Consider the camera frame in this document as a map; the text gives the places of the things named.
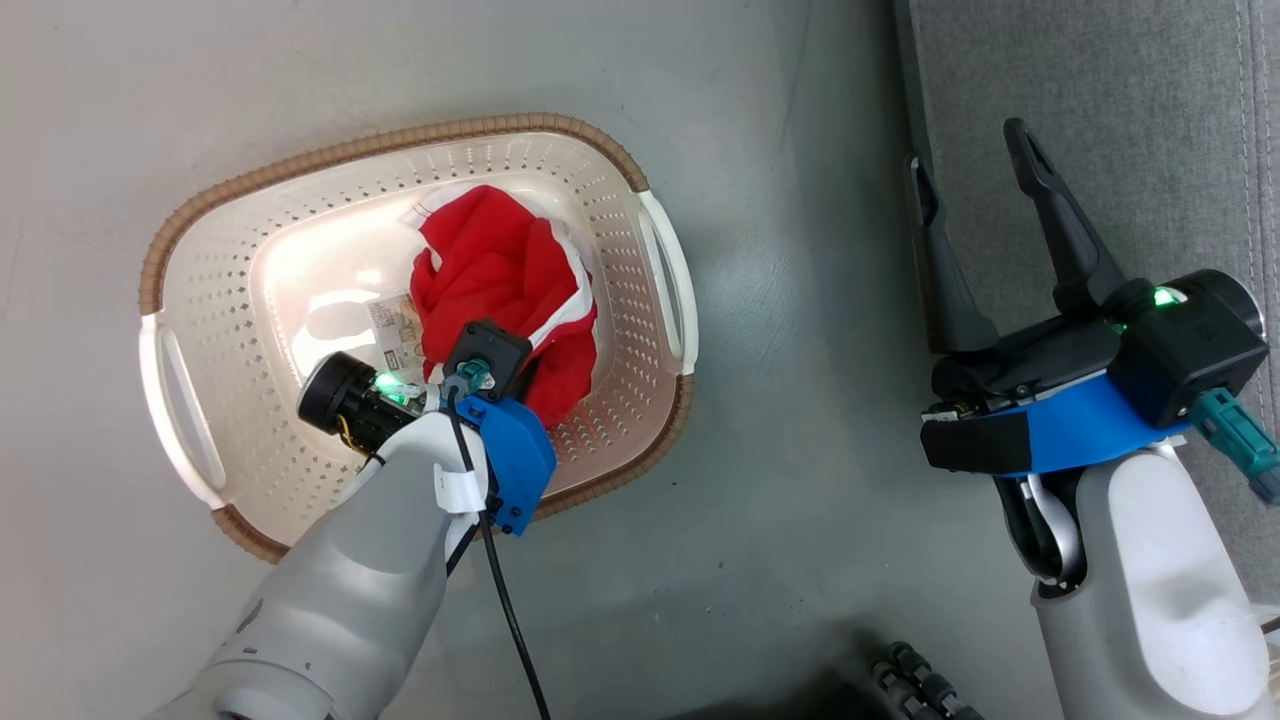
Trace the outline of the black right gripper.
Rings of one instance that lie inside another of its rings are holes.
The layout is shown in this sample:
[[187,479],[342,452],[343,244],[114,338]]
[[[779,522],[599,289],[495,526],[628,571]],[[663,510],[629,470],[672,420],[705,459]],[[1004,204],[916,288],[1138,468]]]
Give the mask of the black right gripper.
[[[1101,316],[1128,282],[1125,273],[1029,126],[1009,118],[1004,138],[1050,251],[1056,309]],[[977,475],[1047,474],[1180,437],[1184,425],[1152,427],[1108,378],[1124,325],[1056,316],[998,343],[946,234],[942,197],[916,154],[908,159],[906,182],[925,340],[933,354],[951,355],[934,365],[940,400],[922,414],[929,465]]]

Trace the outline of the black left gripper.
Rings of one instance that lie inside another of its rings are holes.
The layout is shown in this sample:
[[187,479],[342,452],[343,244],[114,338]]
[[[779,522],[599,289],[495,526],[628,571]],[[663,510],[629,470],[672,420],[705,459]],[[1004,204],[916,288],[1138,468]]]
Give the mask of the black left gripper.
[[339,351],[324,357],[302,384],[296,414],[356,454],[375,457],[392,436],[439,407],[438,386],[401,380]]

